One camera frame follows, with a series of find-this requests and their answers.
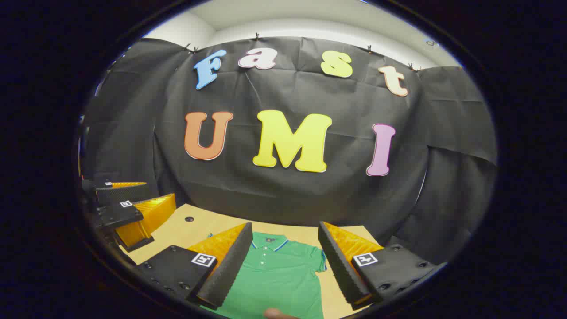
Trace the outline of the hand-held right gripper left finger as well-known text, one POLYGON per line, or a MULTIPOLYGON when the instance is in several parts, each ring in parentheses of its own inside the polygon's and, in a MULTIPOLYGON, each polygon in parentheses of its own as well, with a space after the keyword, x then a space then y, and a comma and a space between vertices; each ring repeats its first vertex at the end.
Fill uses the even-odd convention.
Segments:
POLYGON ((170 245, 136 270, 166 295, 215 310, 233 286, 252 238, 252 224, 243 223, 187 249, 170 245))

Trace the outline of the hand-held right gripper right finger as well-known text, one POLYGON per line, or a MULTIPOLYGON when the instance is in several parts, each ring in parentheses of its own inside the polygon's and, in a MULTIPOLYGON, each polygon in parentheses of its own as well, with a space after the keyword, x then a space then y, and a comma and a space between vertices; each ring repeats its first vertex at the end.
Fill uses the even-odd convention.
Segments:
POLYGON ((401 298, 446 266, 400 244, 382 247, 323 221, 318 225, 318 240, 353 310, 401 298))

